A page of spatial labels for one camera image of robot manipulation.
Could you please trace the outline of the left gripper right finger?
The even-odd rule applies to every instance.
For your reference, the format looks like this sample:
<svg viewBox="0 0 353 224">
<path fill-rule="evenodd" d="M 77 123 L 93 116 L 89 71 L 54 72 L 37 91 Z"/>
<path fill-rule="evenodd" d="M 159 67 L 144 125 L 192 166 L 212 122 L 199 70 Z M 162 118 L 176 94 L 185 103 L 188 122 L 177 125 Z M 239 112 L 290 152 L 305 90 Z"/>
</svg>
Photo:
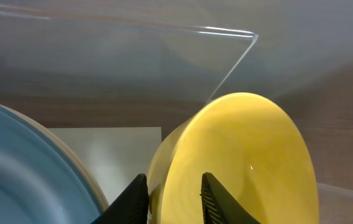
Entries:
<svg viewBox="0 0 353 224">
<path fill-rule="evenodd" d="M 260 224 L 212 173 L 202 175 L 200 196 L 204 224 Z"/>
</svg>

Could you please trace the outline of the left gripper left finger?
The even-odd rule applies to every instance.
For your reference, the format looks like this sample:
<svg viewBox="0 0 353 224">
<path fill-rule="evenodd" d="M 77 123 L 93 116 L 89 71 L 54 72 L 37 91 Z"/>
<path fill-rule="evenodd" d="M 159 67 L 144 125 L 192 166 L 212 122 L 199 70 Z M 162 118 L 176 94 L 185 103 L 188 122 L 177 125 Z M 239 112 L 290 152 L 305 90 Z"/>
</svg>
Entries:
<svg viewBox="0 0 353 224">
<path fill-rule="evenodd" d="M 149 210 L 147 177 L 138 174 L 91 224 L 146 224 Z"/>
</svg>

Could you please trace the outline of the yellow small bowl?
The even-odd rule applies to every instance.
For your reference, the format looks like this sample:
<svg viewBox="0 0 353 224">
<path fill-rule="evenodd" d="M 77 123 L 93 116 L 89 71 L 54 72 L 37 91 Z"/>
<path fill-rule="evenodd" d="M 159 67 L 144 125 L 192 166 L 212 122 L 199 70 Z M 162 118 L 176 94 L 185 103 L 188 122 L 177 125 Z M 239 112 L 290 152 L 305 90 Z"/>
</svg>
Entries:
<svg viewBox="0 0 353 224">
<path fill-rule="evenodd" d="M 318 223 L 310 154 L 274 102 L 222 96 L 175 128 L 147 173 L 154 223 L 202 223 L 201 178 L 211 173 L 260 223 Z"/>
</svg>

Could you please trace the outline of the dark blue bowl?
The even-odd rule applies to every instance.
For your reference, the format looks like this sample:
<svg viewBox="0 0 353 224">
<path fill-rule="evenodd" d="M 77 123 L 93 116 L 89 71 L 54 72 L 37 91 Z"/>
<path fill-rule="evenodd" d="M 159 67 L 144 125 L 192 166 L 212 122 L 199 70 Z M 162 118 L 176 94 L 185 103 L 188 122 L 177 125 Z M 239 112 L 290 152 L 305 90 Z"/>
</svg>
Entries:
<svg viewBox="0 0 353 224">
<path fill-rule="evenodd" d="M 0 106 L 0 223 L 91 223 L 101 214 L 62 151 Z"/>
</svg>

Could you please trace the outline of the beige bowl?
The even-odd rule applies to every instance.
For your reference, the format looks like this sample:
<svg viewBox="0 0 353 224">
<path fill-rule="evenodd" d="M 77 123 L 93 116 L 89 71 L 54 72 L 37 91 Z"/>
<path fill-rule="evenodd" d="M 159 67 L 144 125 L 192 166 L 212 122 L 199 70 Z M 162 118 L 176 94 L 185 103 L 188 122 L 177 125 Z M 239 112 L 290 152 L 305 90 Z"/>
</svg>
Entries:
<svg viewBox="0 0 353 224">
<path fill-rule="evenodd" d="M 60 138 L 58 138 L 54 133 L 52 133 L 46 127 L 42 126 L 38 122 L 29 118 L 28 116 L 26 116 L 18 111 L 15 111 L 11 108 L 8 108 L 7 106 L 1 105 L 1 104 L 0 104 L 0 106 L 7 109 L 8 111 L 14 113 L 18 117 L 22 118 L 23 120 L 25 120 L 26 122 L 31 124 L 33 127 L 35 127 L 42 134 L 44 134 L 47 138 L 49 138 L 49 140 L 52 143 L 54 143 L 54 145 L 56 145 L 62 151 L 62 153 L 68 158 L 68 160 L 73 164 L 74 168 L 77 169 L 78 173 L 82 175 L 83 180 L 88 184 L 88 188 L 92 191 L 93 197 L 99 203 L 99 210 L 101 212 L 104 212 L 108 208 L 108 206 L 109 206 L 108 201 L 106 200 L 97 181 L 91 175 L 91 172 L 82 163 L 82 161 L 79 159 L 79 157 Z"/>
</svg>

